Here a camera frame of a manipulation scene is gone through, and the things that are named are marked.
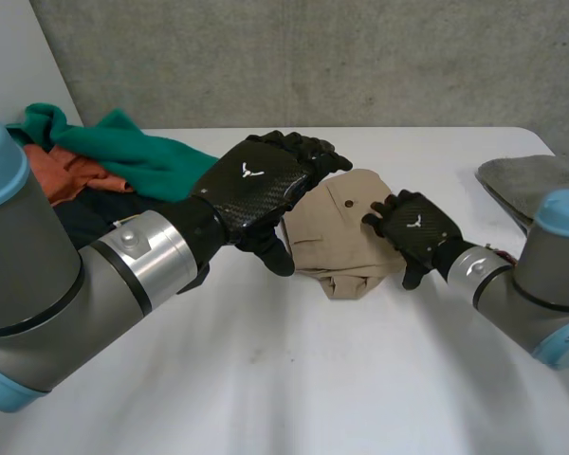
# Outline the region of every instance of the carbon fiber hand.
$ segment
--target carbon fiber hand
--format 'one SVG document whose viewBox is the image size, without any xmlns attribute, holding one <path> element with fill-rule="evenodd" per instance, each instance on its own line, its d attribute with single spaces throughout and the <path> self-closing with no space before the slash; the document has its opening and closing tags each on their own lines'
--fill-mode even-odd
<svg viewBox="0 0 569 455">
<path fill-rule="evenodd" d="M 371 225 L 405 258 L 405 289 L 415 289 L 434 269 L 434 254 L 440 245 L 462 239 L 453 220 L 420 192 L 403 190 L 398 196 L 388 196 L 383 204 L 375 202 L 371 208 L 381 218 L 369 213 L 362 222 Z"/>
<path fill-rule="evenodd" d="M 351 169 L 329 142 L 274 131 L 236 145 L 196 182 L 191 196 L 213 208 L 228 243 L 287 276 L 295 265 L 274 228 L 329 173 Z"/>
</svg>

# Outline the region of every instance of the white table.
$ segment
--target white table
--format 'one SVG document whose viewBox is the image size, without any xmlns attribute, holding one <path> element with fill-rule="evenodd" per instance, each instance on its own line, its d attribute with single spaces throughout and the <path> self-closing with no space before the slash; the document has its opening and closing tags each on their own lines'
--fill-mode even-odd
<svg viewBox="0 0 569 455">
<path fill-rule="evenodd" d="M 154 130 L 221 155 L 265 129 Z M 308 128 L 393 189 L 426 193 L 466 237 L 523 235 L 475 180 L 500 156 L 550 154 L 516 128 Z M 222 249 L 174 298 L 15 415 L 0 454 L 569 454 L 569 371 L 534 361 L 431 274 L 358 301 Z"/>
</svg>

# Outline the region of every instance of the beige pants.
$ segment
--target beige pants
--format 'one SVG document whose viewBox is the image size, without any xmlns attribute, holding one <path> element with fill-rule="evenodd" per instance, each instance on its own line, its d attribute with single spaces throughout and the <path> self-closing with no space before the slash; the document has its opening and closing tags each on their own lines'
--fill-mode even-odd
<svg viewBox="0 0 569 455">
<path fill-rule="evenodd" d="M 329 178 L 284 216 L 284 230 L 299 273 L 316 278 L 330 299 L 358 299 L 404 261 L 360 220 L 390 189 L 365 169 Z"/>
</svg>

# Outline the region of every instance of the gray towel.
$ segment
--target gray towel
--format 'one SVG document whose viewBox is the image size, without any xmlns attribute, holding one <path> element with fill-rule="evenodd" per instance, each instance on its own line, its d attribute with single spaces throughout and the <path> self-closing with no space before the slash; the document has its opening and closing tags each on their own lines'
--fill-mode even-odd
<svg viewBox="0 0 569 455">
<path fill-rule="evenodd" d="M 476 178 L 518 223 L 528 227 L 547 193 L 569 188 L 569 163 L 549 155 L 499 158 L 478 168 Z"/>
</svg>

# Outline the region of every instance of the concrete wall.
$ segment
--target concrete wall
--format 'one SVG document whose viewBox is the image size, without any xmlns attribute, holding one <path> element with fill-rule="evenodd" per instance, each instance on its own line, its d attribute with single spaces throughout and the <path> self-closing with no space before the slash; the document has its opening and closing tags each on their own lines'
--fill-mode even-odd
<svg viewBox="0 0 569 455">
<path fill-rule="evenodd" d="M 28 0 L 0 0 L 0 121 L 17 120 L 36 100 L 81 123 Z"/>
<path fill-rule="evenodd" d="M 515 125 L 569 155 L 569 0 L 32 0 L 88 123 Z"/>
</svg>

